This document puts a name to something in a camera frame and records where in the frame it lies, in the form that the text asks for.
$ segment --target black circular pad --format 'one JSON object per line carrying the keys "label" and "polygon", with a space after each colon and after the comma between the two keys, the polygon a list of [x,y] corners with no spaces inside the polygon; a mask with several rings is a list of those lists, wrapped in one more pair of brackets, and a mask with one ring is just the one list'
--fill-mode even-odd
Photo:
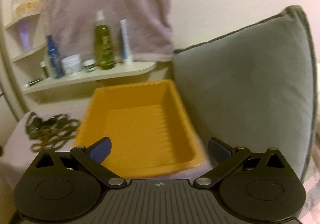
{"label": "black circular pad", "polygon": [[303,207],[306,197],[299,179],[287,173],[271,167],[235,173],[222,181],[219,196],[242,219],[269,223],[286,220]]}
{"label": "black circular pad", "polygon": [[18,211],[36,222],[65,222],[90,211],[101,188],[92,176],[55,166],[26,172],[15,187],[13,200]]}
{"label": "black circular pad", "polygon": [[275,181],[259,179],[247,184],[247,192],[258,200],[272,201],[283,194],[283,188]]}
{"label": "black circular pad", "polygon": [[67,197],[73,191],[73,184],[64,179],[49,179],[38,184],[37,194],[46,200],[58,200]]}

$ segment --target metal pivot screw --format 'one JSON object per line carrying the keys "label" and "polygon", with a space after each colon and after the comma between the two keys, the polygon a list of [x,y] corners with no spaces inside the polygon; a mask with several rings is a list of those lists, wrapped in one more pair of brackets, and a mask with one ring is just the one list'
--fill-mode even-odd
{"label": "metal pivot screw", "polygon": [[114,177],[114,178],[109,179],[108,182],[109,182],[109,184],[111,184],[111,185],[117,186],[117,185],[123,184],[123,183],[124,183],[124,180],[123,180],[122,178]]}
{"label": "metal pivot screw", "polygon": [[201,178],[198,178],[196,180],[196,183],[199,184],[199,185],[209,185],[211,183],[211,180],[209,178],[206,178],[206,177],[201,177]]}

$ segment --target brown cord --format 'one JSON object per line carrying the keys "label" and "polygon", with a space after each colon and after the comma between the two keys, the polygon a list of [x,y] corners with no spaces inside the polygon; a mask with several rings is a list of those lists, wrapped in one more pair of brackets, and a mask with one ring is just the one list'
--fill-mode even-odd
{"label": "brown cord", "polygon": [[30,150],[37,153],[46,146],[54,150],[62,148],[75,137],[80,124],[78,119],[68,119],[68,114],[59,114],[43,121],[35,112],[31,112],[26,122],[26,134],[30,140],[40,143],[32,144]]}

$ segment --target pink fabric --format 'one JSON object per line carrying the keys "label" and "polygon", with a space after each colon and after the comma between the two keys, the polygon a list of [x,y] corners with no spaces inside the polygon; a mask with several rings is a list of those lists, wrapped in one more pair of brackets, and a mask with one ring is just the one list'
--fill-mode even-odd
{"label": "pink fabric", "polygon": [[93,35],[97,10],[103,10],[111,28],[116,60],[122,52],[120,20],[127,20],[133,58],[170,61],[172,29],[170,0],[42,0],[45,31],[52,34],[61,56],[94,58]]}

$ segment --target white tube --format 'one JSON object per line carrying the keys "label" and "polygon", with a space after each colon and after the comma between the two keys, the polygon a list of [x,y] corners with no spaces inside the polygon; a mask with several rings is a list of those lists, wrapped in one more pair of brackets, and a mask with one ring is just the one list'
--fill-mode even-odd
{"label": "white tube", "polygon": [[120,26],[121,26],[122,39],[123,39],[123,55],[122,55],[123,62],[125,65],[130,65],[132,64],[132,55],[131,55],[131,50],[129,45],[127,25],[126,25],[125,19],[122,19],[120,21]]}

